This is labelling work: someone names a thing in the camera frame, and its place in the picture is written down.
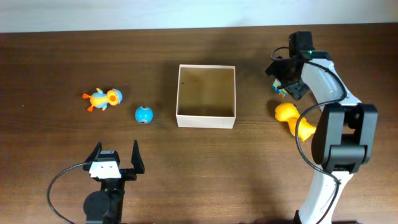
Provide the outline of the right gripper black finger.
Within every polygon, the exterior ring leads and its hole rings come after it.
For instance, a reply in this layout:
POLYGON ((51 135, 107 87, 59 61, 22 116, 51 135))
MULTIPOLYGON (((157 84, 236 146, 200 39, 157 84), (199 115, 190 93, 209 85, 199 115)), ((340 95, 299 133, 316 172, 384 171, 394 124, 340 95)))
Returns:
POLYGON ((265 73, 268 76, 273 76, 276 78, 284 78, 284 68, 285 62, 284 61, 273 61, 265 70, 265 73))
POLYGON ((284 89, 293 99, 300 100, 309 90, 309 87, 300 79, 295 83, 283 83, 281 89, 284 89))

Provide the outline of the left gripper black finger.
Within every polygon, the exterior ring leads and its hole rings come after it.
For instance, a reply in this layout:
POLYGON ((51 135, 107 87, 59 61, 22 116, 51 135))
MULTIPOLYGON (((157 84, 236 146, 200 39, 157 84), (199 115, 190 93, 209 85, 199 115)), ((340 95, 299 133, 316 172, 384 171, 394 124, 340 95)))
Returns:
POLYGON ((97 145, 95 146, 94 150, 92 153, 86 158, 85 162, 94 162, 97 161, 98 156, 100 155, 102 151, 102 143, 98 142, 97 145))
POLYGON ((131 164, 133 165, 133 169, 136 174, 145 173, 145 165, 139 152, 139 145, 137 140, 134 141, 132 147, 131 164))

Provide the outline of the multicoloured puzzle cube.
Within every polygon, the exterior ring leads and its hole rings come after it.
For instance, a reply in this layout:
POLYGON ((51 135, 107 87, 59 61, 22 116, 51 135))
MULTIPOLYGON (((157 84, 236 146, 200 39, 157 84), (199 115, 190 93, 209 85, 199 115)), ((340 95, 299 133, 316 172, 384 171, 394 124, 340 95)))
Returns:
POLYGON ((272 84, 272 89, 281 97, 284 98, 288 95, 287 91, 284 88, 280 88, 282 86, 281 82, 276 78, 272 84))

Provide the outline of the orange dinosaur toy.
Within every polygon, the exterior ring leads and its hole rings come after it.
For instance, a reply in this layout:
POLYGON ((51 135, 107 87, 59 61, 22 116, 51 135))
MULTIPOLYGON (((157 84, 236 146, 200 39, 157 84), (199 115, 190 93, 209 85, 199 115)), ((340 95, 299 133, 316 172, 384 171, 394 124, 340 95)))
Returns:
MULTIPOLYGON (((296 124, 300 117, 300 113, 292 103, 282 103, 275 109, 275 118, 280 122, 286 122, 289 126, 289 130, 293 136, 296 135, 296 124)), ((306 118, 300 120, 298 127, 298 138, 302 141, 307 140, 316 131, 316 126, 311 125, 306 118)))

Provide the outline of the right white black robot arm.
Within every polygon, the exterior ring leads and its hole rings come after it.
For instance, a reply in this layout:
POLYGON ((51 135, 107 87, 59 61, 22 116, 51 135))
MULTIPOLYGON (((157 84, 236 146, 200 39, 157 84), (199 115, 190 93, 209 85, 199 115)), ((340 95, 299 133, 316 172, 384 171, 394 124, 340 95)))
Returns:
POLYGON ((289 35, 289 57, 273 55, 265 73, 273 89, 299 100, 311 91, 317 103, 299 113, 292 103, 275 109, 286 122, 302 159, 315 173, 294 223, 331 223, 346 184, 371 158, 378 111, 355 97, 338 76, 327 51, 316 50, 310 31, 289 35))

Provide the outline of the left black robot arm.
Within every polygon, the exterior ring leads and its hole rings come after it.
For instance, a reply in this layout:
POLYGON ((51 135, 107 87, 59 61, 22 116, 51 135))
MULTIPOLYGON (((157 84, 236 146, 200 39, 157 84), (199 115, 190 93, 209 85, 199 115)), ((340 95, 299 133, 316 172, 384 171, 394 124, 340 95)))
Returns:
POLYGON ((102 150, 100 142, 85 160, 83 170, 101 184, 100 190, 89 194, 83 203, 87 223, 121 223, 125 183, 145 172, 137 141, 132 147, 133 167, 121 169, 119 164, 118 152, 102 150))

